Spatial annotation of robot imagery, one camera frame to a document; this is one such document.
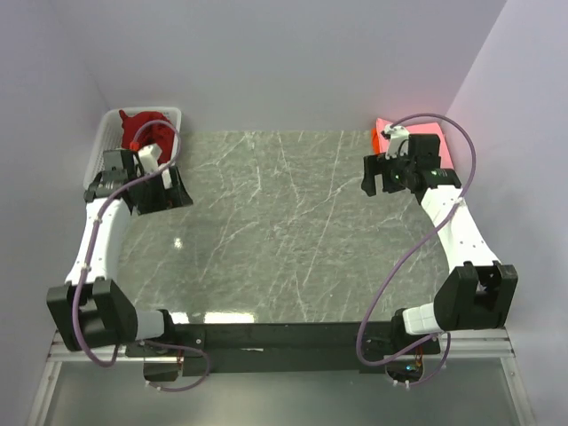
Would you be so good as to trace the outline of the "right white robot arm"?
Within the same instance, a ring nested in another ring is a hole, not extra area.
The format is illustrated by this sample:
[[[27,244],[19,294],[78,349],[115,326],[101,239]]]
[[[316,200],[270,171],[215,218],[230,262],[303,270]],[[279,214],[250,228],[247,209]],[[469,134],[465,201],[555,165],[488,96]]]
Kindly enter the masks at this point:
[[[453,169],[443,167],[436,134],[412,134],[402,126],[387,126],[388,148],[364,159],[362,190],[376,194],[408,190],[430,218],[446,254],[449,276],[433,302],[401,312],[403,324],[390,331],[390,346],[408,354],[421,335],[456,330],[503,327],[518,275],[488,248],[463,199],[462,183]]]

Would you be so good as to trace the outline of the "white plastic basket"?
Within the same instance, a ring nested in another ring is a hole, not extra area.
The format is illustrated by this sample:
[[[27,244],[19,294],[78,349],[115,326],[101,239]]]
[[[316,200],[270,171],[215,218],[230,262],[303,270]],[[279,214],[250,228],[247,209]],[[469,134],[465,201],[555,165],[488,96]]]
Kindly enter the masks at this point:
[[[163,114],[178,131],[181,131],[182,112],[174,106],[139,106],[125,107],[123,111],[128,116],[145,112],[155,111]],[[83,179],[83,189],[87,190],[89,184],[94,180],[96,175],[103,170],[104,161],[103,153],[107,150],[120,148],[122,145],[122,119],[119,115],[119,108],[106,112],[99,124],[96,137],[94,139],[91,156],[85,171]]]

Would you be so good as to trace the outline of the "orange folded t shirt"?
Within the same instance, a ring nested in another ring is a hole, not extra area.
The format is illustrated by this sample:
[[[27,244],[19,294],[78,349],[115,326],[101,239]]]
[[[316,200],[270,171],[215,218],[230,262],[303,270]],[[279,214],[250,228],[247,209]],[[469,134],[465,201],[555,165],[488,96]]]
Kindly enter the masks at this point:
[[[388,149],[388,140],[377,129],[372,129],[372,148],[375,154],[383,154]]]

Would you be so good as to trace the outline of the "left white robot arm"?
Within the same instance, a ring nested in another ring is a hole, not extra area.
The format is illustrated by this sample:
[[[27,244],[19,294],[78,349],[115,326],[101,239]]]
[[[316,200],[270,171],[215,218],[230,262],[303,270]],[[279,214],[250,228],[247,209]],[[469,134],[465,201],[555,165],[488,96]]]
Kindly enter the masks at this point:
[[[178,167],[158,165],[155,154],[128,149],[103,153],[103,168],[84,193],[81,246],[63,285],[46,303],[70,351],[146,340],[156,356],[170,355],[178,336],[165,310],[136,309],[117,284],[119,256],[134,216],[192,205]]]

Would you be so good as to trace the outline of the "red t shirt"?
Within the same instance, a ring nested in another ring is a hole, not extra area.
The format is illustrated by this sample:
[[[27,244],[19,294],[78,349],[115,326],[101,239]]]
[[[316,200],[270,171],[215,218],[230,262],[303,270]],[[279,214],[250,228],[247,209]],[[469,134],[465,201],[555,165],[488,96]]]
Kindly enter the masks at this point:
[[[162,123],[151,124],[136,137],[139,128],[147,122],[154,120],[169,122],[170,120],[164,114],[157,111],[143,111],[134,115],[127,115],[124,110],[120,110],[119,115],[122,119],[123,129],[121,148],[139,151],[145,146],[156,144],[162,150],[158,164],[162,165],[170,160],[175,134],[168,126]]]

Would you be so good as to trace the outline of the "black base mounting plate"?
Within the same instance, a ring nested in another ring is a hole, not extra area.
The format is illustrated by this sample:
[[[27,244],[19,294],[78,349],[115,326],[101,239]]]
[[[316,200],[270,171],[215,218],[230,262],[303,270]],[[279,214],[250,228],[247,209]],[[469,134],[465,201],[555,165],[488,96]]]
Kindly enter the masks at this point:
[[[314,371],[358,371],[382,373],[362,364],[356,355],[357,322],[334,323],[237,323],[176,324],[173,340],[166,344],[183,345],[204,351],[211,361],[211,373],[283,373]],[[426,335],[408,335],[401,320],[367,323],[361,352],[368,361],[390,356]],[[190,351],[172,350],[132,343],[128,358],[144,359],[144,374],[150,378],[174,378],[174,367],[150,367],[159,357],[172,357],[182,376],[201,375],[205,359]]]

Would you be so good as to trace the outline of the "aluminium frame rail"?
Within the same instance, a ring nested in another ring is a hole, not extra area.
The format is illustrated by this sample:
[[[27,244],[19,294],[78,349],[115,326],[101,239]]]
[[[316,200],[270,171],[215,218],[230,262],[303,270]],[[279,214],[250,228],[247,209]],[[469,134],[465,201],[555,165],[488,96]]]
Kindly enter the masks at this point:
[[[211,375],[178,362],[122,351],[101,368],[55,337],[31,425],[533,425],[507,334],[455,332],[426,353],[424,383],[394,381],[409,357],[364,367],[346,343],[305,337],[278,343],[248,325],[237,343],[209,338]]]

